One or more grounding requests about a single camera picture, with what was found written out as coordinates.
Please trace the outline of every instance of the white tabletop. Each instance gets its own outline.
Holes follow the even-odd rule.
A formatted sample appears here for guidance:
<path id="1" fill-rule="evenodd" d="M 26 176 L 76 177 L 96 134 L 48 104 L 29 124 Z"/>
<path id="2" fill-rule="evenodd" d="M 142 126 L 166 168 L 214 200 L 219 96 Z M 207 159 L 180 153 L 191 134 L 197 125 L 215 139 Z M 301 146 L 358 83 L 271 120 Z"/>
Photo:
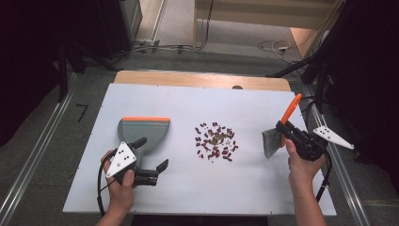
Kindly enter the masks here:
<path id="1" fill-rule="evenodd" d="M 203 89 L 111 84 L 64 206 L 64 212 L 99 212 L 97 173 L 107 150 L 119 146 L 117 127 L 124 116 L 170 117 L 160 145 L 146 151 L 143 168 L 153 170 L 165 159 L 169 167 L 157 186 L 135 189 L 131 209 L 138 214 L 246 215 L 293 214 L 285 148 L 264 157 L 262 132 L 275 128 L 295 95 L 287 91 Z M 239 148 L 232 161 L 197 155 L 195 128 L 206 122 L 231 128 Z M 300 110 L 290 118 L 305 129 Z M 313 181 L 317 192 L 321 171 Z M 104 208 L 108 192 L 103 193 Z M 325 215 L 336 215 L 328 190 L 319 202 Z"/>

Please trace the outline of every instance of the black cable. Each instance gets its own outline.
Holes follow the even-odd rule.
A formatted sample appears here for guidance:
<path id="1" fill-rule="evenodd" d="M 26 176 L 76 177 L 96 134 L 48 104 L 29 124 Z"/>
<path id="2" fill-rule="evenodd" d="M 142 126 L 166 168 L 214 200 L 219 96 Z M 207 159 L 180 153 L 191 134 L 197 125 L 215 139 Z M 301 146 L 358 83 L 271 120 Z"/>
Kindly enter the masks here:
<path id="1" fill-rule="evenodd" d="M 313 99 L 313 101 L 309 102 L 309 104 L 305 107 L 305 109 L 303 109 L 301 111 L 301 113 L 306 112 L 306 116 L 305 116 L 305 126 L 306 128 L 308 128 L 308 124 L 309 124 L 309 115 L 311 113 L 311 107 L 314 105 L 315 101 L 315 97 L 302 97 L 302 99 Z"/>
<path id="2" fill-rule="evenodd" d="M 103 206 L 103 199 L 101 197 L 101 192 L 102 192 L 102 189 L 101 189 L 101 178 L 102 178 L 102 174 L 103 174 L 103 168 L 104 168 L 104 165 L 105 165 L 106 161 L 111 159 L 115 155 L 116 152 L 117 152 L 117 150 L 114 150 L 112 153 L 109 153 L 104 158 L 104 160 L 102 161 L 100 169 L 99 169 L 99 175 L 98 175 L 98 178 L 97 178 L 97 203 L 99 204 L 101 217 L 103 217 L 105 215 L 104 206 Z"/>
<path id="3" fill-rule="evenodd" d="M 214 8 L 214 0 L 212 0 L 211 2 L 211 6 L 209 7 L 209 12 L 208 12 L 208 20 L 206 22 L 206 36 L 205 36 L 205 40 L 202 43 L 202 45 L 197 49 L 197 50 L 201 50 L 205 47 L 206 43 L 208 42 L 208 35 L 209 35 L 209 23 L 211 21 L 211 16 L 212 16 L 212 9 Z"/>
<path id="4" fill-rule="evenodd" d="M 106 186 L 104 186 L 103 188 L 101 188 L 100 191 L 103 191 L 103 190 L 106 189 L 107 187 L 111 186 L 115 181 L 116 181 L 116 179 L 114 179 L 111 183 L 109 183 L 108 185 L 106 185 Z"/>
<path id="5" fill-rule="evenodd" d="M 332 17 L 332 15 L 334 14 L 334 12 L 337 12 L 335 9 L 334 10 L 332 10 L 332 12 L 331 12 L 331 14 L 329 15 L 329 17 L 328 17 L 328 19 L 326 20 L 326 22 L 324 23 L 324 24 L 326 24 L 329 20 L 331 20 L 331 17 Z M 318 48 L 320 48 L 321 47 L 321 45 L 322 45 L 322 42 L 323 42 L 323 37 L 324 37 L 324 35 L 326 34 L 326 31 L 325 32 L 323 32 L 323 35 L 320 37 L 320 40 L 319 40 L 319 46 L 318 46 Z"/>
<path id="6" fill-rule="evenodd" d="M 315 99 L 316 96 L 306 96 L 306 97 L 302 97 L 301 99 L 303 100 L 308 100 L 308 99 Z"/>
<path id="7" fill-rule="evenodd" d="M 320 186 L 320 189 L 316 195 L 316 200 L 318 202 L 322 198 L 324 190 L 326 189 L 326 187 L 328 187 L 328 178 L 329 178 L 329 174 L 331 173 L 331 170 L 332 170 L 331 156 L 329 155 L 328 151 L 325 151 L 325 157 L 326 157 L 327 173 L 326 173 L 325 179 L 323 180 L 322 185 Z"/>
<path id="8" fill-rule="evenodd" d="M 304 42 L 298 44 L 296 47 L 298 47 L 299 45 L 303 45 L 303 44 L 305 44 L 306 42 L 308 42 L 308 40 L 316 33 L 317 30 L 319 30 L 322 26 L 326 25 L 326 23 L 328 23 L 329 20 L 331 20 L 332 15 L 334 14 L 334 12 L 335 12 L 335 10 L 332 10 L 332 12 L 331 12 L 331 14 L 329 14 L 327 20 L 324 21 L 324 22 L 322 22 L 319 26 L 317 26 L 317 28 L 311 33 L 311 35 L 310 35 Z"/>

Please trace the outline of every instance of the wooden table edge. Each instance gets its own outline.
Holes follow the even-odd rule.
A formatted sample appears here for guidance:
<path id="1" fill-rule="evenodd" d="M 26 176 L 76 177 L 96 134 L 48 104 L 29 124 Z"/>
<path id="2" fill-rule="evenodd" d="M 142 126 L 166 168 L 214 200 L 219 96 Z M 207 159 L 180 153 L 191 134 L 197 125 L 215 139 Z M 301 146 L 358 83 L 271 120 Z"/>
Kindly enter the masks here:
<path id="1" fill-rule="evenodd" d="M 225 73 L 184 73 L 166 71 L 120 71 L 114 83 L 153 86 L 291 91 L 284 78 L 253 77 Z"/>

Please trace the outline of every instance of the orange dustpan handle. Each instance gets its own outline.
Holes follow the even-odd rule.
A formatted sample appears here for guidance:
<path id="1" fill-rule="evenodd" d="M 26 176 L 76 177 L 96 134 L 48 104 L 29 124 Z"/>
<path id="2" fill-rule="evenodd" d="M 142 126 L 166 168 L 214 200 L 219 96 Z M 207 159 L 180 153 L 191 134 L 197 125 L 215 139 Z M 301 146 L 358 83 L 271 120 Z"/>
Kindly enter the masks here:
<path id="1" fill-rule="evenodd" d="M 285 122 L 288 121 L 288 119 L 290 119 L 291 115 L 293 114 L 294 110 L 296 109 L 296 107 L 299 104 L 300 99 L 302 98 L 302 95 L 300 93 L 298 93 L 296 95 L 296 97 L 293 99 L 293 101 L 290 103 L 290 105 L 288 106 L 287 110 L 285 111 L 284 115 L 281 118 L 281 122 L 283 124 L 285 124 Z M 285 145 L 285 136 L 283 134 L 281 134 L 281 144 L 280 147 L 284 147 Z"/>

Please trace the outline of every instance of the human hand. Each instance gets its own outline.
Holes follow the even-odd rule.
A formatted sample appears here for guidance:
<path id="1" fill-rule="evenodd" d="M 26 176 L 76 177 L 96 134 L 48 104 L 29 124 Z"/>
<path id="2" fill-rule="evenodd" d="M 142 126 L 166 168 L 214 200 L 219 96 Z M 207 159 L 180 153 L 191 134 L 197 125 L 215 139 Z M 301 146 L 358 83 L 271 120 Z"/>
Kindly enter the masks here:
<path id="1" fill-rule="evenodd" d="M 291 189 L 312 189 L 312 181 L 317 171 L 324 165 L 326 158 L 322 155 L 314 162 L 302 159 L 296 152 L 295 144 L 286 139 L 286 147 L 290 157 L 288 158 L 288 166 L 290 167 L 290 175 L 288 176 Z"/>
<path id="2" fill-rule="evenodd" d="M 112 153 L 112 151 L 108 151 L 101 161 L 103 162 L 110 153 Z M 105 174 L 110 165 L 111 161 L 107 160 L 104 164 Z M 109 184 L 108 192 L 110 201 L 108 211 L 98 225 L 120 225 L 132 207 L 135 199 L 132 189 L 133 182 L 135 181 L 135 173 L 131 169 L 127 170 L 123 176 L 122 185 L 118 182 L 114 182 L 114 177 L 105 179 Z"/>

